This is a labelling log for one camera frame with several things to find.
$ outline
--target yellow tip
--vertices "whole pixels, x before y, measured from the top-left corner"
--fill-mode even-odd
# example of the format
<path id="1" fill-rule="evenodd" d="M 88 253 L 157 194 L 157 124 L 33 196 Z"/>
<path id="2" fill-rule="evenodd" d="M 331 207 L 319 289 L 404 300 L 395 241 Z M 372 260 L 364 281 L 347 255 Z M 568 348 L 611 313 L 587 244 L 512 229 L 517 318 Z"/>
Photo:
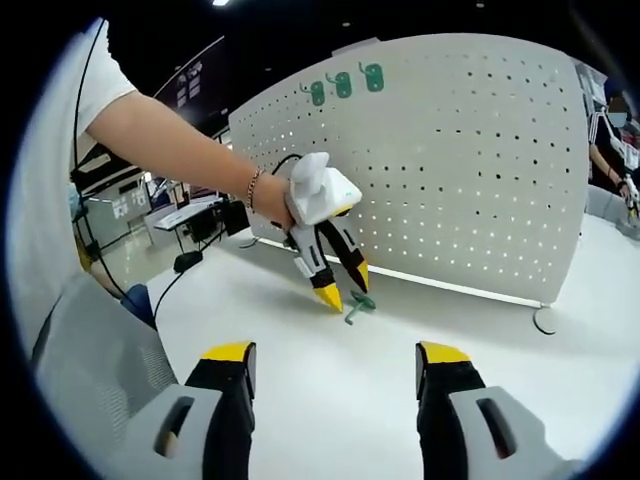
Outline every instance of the yellow tip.
<path id="1" fill-rule="evenodd" d="M 470 362 L 469 355 L 455 347 L 440 345 L 439 343 L 420 342 L 427 354 L 428 363 L 458 363 Z"/>
<path id="2" fill-rule="evenodd" d="M 369 291 L 369 264 L 366 260 L 363 260 L 360 265 L 358 265 L 358 272 L 362 276 L 364 280 L 364 284 L 367 287 L 367 291 Z"/>
<path id="3" fill-rule="evenodd" d="M 342 298 L 340 298 L 340 291 L 335 283 L 323 288 L 314 288 L 313 291 L 324 303 L 342 312 Z"/>
<path id="4" fill-rule="evenodd" d="M 200 358 L 202 360 L 242 362 L 247 348 L 251 345 L 252 342 L 227 343 L 226 345 L 213 347 L 208 352 L 205 352 L 205 354 Z"/>

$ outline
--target white pegboard panel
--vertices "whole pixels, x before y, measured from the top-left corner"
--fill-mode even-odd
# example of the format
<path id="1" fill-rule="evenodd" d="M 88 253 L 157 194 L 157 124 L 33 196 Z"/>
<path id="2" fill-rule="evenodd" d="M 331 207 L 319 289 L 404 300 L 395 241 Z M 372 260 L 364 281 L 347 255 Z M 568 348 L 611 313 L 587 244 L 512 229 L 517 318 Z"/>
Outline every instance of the white pegboard panel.
<path id="1" fill-rule="evenodd" d="M 383 81 L 363 73 L 375 64 Z M 301 91 L 314 82 L 324 99 Z M 588 173 L 582 93 L 562 52 L 471 34 L 382 42 L 274 85 L 230 128 L 234 148 L 267 169 L 289 153 L 329 152 L 364 194 L 349 216 L 372 265 L 556 299 Z M 252 226 L 284 238 L 259 217 Z"/>

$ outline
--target hand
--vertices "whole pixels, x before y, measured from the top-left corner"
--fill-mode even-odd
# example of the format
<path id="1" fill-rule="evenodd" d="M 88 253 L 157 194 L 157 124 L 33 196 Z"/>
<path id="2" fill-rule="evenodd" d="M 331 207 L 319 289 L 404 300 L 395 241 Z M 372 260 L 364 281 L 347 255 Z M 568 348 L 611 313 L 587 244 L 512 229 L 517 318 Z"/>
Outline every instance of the hand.
<path id="1" fill-rule="evenodd" d="M 285 232 L 294 225 L 293 217 L 285 202 L 289 181 L 263 173 L 258 178 L 253 191 L 253 208 L 260 215 L 280 224 Z"/>

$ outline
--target gray gripper base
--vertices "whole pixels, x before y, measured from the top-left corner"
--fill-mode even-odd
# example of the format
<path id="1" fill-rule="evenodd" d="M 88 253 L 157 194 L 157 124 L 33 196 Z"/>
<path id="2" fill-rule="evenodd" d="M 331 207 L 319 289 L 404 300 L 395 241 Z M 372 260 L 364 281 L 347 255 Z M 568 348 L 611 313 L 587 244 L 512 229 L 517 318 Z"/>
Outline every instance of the gray gripper base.
<path id="1" fill-rule="evenodd" d="M 467 449 L 469 480 L 560 480 L 576 468 L 545 442 L 544 424 L 501 387 L 450 395 Z M 490 406 L 513 452 L 500 458 L 480 405 Z"/>
<path id="2" fill-rule="evenodd" d="M 205 440 L 222 393 L 171 385 L 135 415 L 124 441 L 111 457 L 111 478 L 154 480 L 201 479 Z M 156 452 L 158 437 L 168 430 L 176 408 L 190 405 L 172 458 Z"/>

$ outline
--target bracelet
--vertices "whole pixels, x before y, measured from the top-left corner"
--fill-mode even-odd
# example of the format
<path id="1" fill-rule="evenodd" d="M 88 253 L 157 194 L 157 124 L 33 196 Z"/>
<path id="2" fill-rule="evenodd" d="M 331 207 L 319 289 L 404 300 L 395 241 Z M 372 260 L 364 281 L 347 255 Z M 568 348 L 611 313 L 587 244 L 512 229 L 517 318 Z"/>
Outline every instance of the bracelet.
<path id="1" fill-rule="evenodd" d="M 249 182 L 249 187 L 247 188 L 247 203 L 246 206 L 251 210 L 252 213 L 256 213 L 253 208 L 253 191 L 256 188 L 256 183 L 258 183 L 258 178 L 265 172 L 264 168 L 258 168 L 253 177 L 251 177 L 251 181 Z"/>

